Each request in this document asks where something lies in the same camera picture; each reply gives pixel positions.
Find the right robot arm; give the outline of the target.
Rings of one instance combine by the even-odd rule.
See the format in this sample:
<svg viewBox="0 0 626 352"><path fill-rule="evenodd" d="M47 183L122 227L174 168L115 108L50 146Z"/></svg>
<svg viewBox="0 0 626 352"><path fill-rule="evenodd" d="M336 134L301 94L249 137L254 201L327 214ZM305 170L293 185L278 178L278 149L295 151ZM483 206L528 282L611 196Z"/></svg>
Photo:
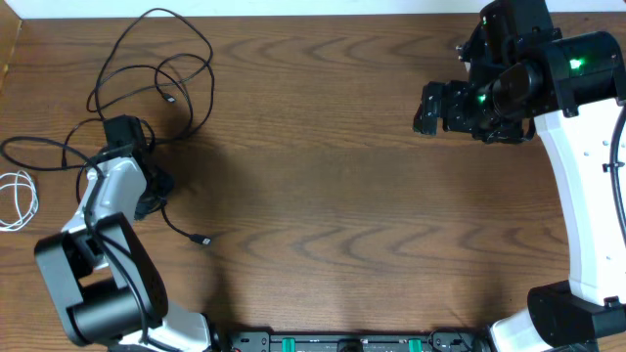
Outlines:
<svg viewBox="0 0 626 352"><path fill-rule="evenodd" d="M542 1L486 5L459 46L465 81L428 83L414 130L486 144L539 137L559 191L565 281L465 343L468 351L594 351L625 330L625 64L605 31L564 37Z"/></svg>

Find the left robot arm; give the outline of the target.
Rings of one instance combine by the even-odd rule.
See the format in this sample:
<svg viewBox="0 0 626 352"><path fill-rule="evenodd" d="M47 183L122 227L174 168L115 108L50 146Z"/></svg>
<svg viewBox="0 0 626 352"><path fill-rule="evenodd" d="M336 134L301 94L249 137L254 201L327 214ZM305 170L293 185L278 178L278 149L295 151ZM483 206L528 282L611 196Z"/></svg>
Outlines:
<svg viewBox="0 0 626 352"><path fill-rule="evenodd" d="M104 122L107 143L86 162L88 186L60 233L34 256L68 339L121 351L207 351L206 317L169 300L132 225L163 209L173 178L152 160L146 122Z"/></svg>

